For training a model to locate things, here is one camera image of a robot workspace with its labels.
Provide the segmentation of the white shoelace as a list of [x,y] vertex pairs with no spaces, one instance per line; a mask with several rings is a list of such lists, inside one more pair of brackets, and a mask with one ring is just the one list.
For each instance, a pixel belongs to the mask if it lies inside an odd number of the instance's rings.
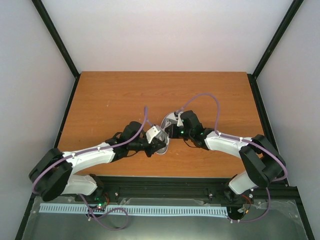
[[172,124],[170,119],[166,119],[163,121],[163,123],[161,124],[161,128],[163,130],[165,130],[167,127],[169,127]]

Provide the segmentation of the grey canvas sneaker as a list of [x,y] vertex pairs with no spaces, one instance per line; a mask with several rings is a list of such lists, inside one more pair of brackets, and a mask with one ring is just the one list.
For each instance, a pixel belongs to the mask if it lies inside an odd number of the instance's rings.
[[[177,126],[177,120],[175,118],[175,115],[174,115],[174,112],[170,112],[168,115],[166,115],[164,117],[164,119],[162,120],[161,122],[161,125],[163,123],[163,121],[165,120],[171,120],[172,124],[170,126]],[[165,141],[167,143],[167,145],[169,146],[169,143],[170,143],[170,138],[169,138],[169,135],[168,135],[168,132],[169,132],[169,127],[167,127],[165,130],[163,130],[162,128],[162,134],[160,135],[159,139],[161,141]]]

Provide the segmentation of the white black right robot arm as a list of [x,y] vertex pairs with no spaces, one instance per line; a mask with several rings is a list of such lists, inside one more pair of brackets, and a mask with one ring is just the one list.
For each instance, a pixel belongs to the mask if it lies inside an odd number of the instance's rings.
[[288,174],[284,159],[263,135],[240,137],[203,127],[191,110],[169,113],[163,119],[161,128],[170,140],[190,140],[196,148],[218,151],[241,159],[245,171],[227,183],[227,189],[235,195],[256,187],[267,188],[270,183],[282,181]]

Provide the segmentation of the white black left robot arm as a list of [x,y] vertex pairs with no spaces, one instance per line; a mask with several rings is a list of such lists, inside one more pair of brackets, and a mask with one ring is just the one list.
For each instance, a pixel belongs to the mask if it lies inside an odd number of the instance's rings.
[[90,148],[62,152],[50,149],[29,173],[32,191],[49,202],[60,195],[81,194],[92,201],[103,198],[104,188],[93,174],[77,173],[90,167],[109,164],[129,157],[129,152],[145,152],[147,157],[164,154],[169,145],[168,134],[158,125],[144,131],[142,124],[130,122],[122,132]]

